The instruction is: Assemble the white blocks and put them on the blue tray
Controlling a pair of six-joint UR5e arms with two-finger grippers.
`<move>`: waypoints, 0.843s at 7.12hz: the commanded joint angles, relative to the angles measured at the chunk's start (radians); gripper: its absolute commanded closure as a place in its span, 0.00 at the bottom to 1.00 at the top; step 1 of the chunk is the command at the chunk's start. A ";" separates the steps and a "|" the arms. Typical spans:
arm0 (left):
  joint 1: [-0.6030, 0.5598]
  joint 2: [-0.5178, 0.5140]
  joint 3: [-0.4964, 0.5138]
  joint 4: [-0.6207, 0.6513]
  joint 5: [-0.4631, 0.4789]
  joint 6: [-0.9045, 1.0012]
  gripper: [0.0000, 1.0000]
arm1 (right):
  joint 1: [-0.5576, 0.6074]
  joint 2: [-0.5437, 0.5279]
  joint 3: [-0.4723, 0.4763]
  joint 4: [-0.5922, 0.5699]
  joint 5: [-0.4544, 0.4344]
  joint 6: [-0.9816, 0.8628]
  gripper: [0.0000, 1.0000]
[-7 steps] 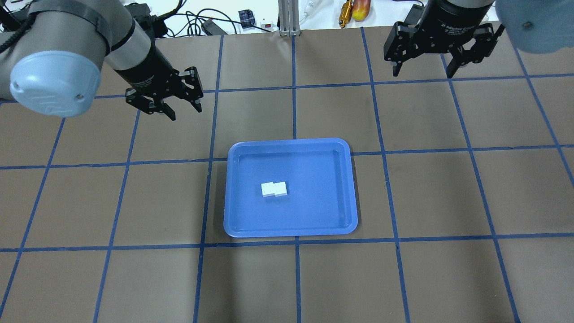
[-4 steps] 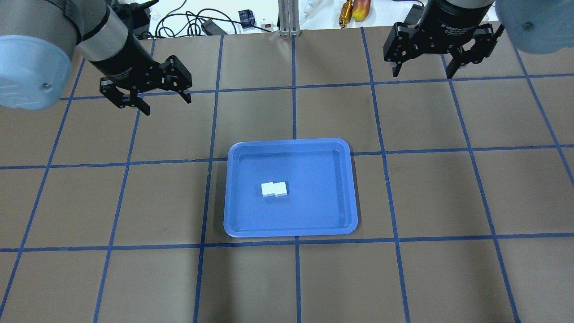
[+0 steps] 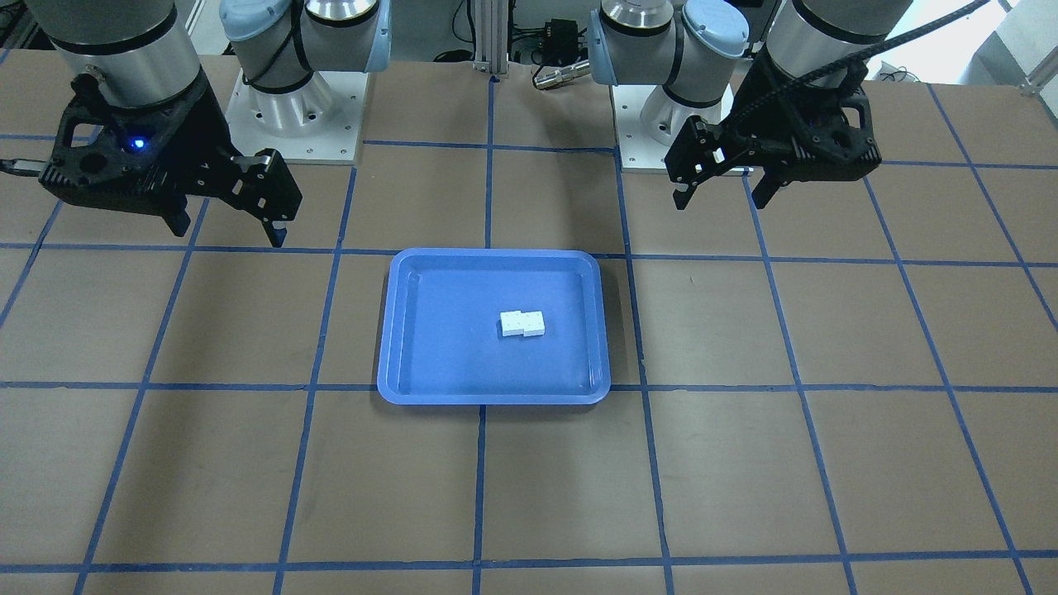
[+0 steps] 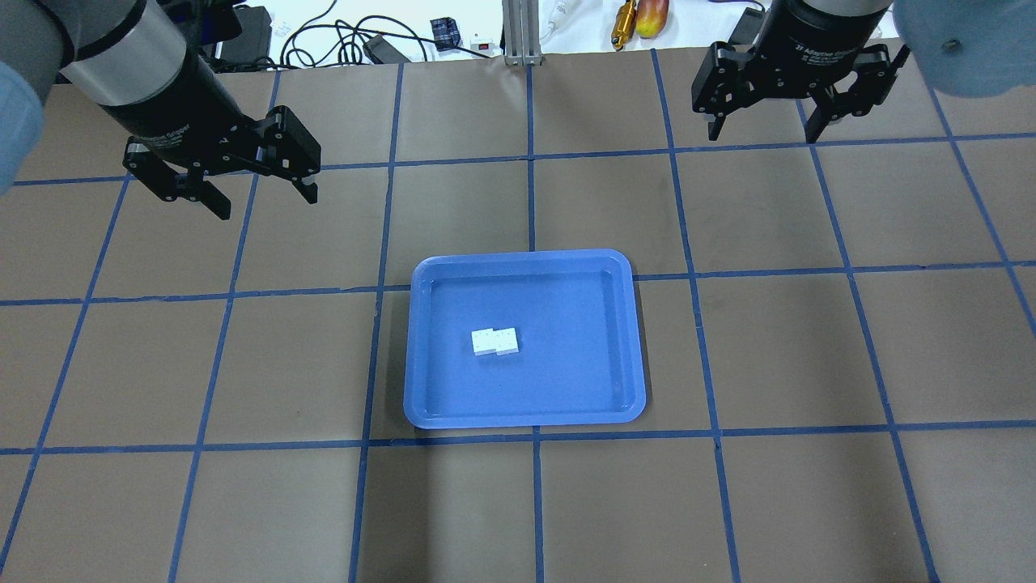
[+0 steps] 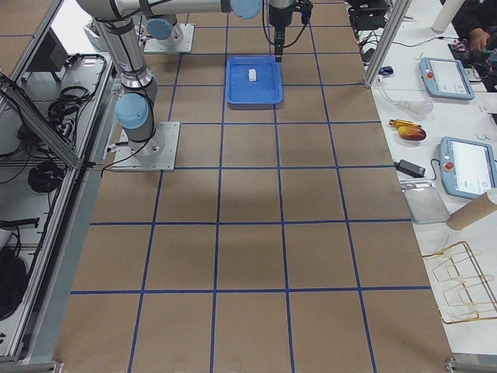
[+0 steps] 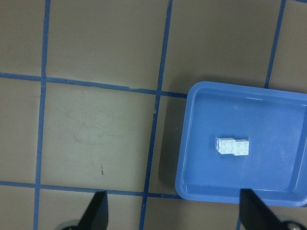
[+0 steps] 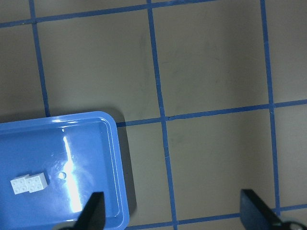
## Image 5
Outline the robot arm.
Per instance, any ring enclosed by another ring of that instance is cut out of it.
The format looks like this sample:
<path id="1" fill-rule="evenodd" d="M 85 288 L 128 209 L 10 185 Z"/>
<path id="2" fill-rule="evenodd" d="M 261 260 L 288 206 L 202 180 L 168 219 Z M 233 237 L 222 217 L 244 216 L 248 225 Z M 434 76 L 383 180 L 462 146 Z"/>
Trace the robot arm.
<path id="1" fill-rule="evenodd" d="M 177 44 L 183 40 L 183 31 L 175 14 L 149 16 L 146 22 L 148 35 L 156 40 Z"/>
<path id="2" fill-rule="evenodd" d="M 276 60 L 281 61 L 288 47 L 286 28 L 294 13 L 300 13 L 302 24 L 307 25 L 313 8 L 309 1 L 80 1 L 79 5 L 99 24 L 120 73 L 124 94 L 116 101 L 114 113 L 127 135 L 132 155 L 140 158 L 159 155 L 165 138 L 158 133 L 154 119 L 157 82 L 139 45 L 134 16 L 145 17 L 149 36 L 169 40 L 179 32 L 178 14 L 234 12 L 240 18 L 251 19 L 260 10 L 268 9 L 269 24 L 274 28 L 270 42 Z"/>

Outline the person hand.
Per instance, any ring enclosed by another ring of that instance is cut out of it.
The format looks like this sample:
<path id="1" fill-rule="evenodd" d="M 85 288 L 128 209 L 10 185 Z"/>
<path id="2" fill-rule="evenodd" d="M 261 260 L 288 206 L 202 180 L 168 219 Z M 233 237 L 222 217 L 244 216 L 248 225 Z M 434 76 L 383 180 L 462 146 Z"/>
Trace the person hand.
<path id="1" fill-rule="evenodd" d="M 480 27 L 473 29 L 468 36 L 472 51 L 483 51 L 491 38 L 491 35 Z"/>

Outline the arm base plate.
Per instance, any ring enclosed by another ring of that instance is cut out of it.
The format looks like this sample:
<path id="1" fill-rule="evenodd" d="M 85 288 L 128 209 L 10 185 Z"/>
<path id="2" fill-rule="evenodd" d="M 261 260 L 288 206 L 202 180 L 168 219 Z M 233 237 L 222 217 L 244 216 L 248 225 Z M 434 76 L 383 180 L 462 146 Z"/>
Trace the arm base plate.
<path id="1" fill-rule="evenodd" d="M 193 46 L 192 23 L 157 23 L 147 25 L 148 38 L 144 46 L 146 54 L 190 53 Z"/>
<path id="2" fill-rule="evenodd" d="M 126 142 L 116 150 L 113 171 L 146 172 L 173 171 L 179 141 L 180 122 L 158 122 L 155 124 L 155 136 L 141 150 L 138 143 L 128 142 L 124 130 L 120 141 Z"/>

